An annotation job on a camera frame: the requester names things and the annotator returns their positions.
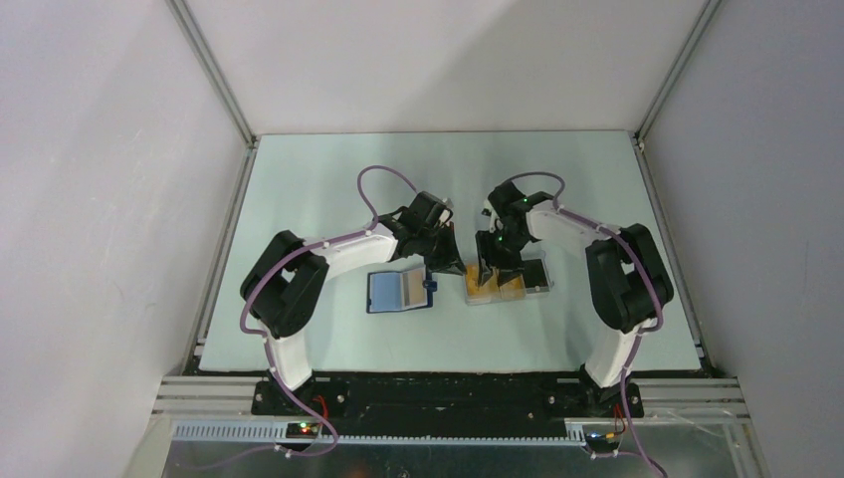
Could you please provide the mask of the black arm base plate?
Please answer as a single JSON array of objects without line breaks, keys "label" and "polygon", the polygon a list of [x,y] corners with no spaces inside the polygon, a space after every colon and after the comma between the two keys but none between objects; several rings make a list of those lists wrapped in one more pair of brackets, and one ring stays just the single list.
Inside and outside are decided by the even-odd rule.
[{"label": "black arm base plate", "polygon": [[305,416],[338,434],[551,437],[575,418],[641,418],[634,383],[600,389],[584,371],[527,373],[318,372],[288,398],[270,377],[254,389],[258,416]]}]

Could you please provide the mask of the blue card holder wallet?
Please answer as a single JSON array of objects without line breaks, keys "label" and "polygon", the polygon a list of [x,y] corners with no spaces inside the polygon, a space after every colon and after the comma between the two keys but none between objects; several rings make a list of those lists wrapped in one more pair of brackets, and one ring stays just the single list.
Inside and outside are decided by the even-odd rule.
[{"label": "blue card holder wallet", "polygon": [[395,314],[433,307],[438,283],[419,266],[405,271],[378,271],[367,275],[366,313]]}]

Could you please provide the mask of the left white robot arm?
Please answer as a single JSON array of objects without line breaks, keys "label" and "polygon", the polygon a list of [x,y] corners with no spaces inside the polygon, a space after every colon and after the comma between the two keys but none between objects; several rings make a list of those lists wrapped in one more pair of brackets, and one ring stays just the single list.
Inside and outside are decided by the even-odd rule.
[{"label": "left white robot arm", "polygon": [[324,284],[354,270],[418,256],[432,273],[463,275],[449,201],[422,191],[407,206],[376,215],[360,229],[304,239],[277,233],[240,287],[245,304],[240,329],[261,338],[271,376],[280,383],[276,401],[303,414],[315,401],[304,328]]}]

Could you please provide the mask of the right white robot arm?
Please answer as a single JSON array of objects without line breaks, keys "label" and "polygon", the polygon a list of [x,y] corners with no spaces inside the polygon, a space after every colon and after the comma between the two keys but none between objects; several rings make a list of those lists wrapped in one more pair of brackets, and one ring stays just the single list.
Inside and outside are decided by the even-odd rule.
[{"label": "right white robot arm", "polygon": [[523,274],[529,243],[570,245],[582,254],[593,308],[604,325],[602,336],[583,365],[588,378],[578,393],[582,409],[603,416],[619,401],[622,384],[643,335],[664,323],[663,308],[674,287],[650,230],[639,223],[620,227],[574,212],[556,195],[521,192],[507,180],[487,196],[482,210],[489,226],[477,232],[478,273],[504,285]]}]

